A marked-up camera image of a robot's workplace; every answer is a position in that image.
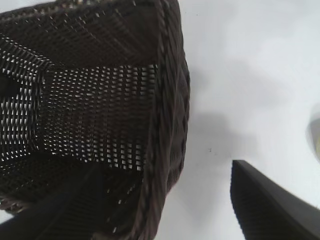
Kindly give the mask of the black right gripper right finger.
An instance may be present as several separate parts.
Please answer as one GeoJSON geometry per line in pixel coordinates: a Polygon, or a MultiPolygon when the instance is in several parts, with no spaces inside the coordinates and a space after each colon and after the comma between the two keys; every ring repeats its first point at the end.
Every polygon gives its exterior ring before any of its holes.
{"type": "Polygon", "coordinates": [[[320,210],[244,160],[233,160],[231,203],[247,240],[318,240],[320,210]]]}

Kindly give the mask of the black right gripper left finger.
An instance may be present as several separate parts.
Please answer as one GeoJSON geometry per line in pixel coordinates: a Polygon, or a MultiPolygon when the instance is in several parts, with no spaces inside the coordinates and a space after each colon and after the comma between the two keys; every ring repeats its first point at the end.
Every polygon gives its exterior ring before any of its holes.
{"type": "Polygon", "coordinates": [[[35,206],[0,225],[2,240],[89,240],[102,213],[102,173],[84,167],[35,206]]]}

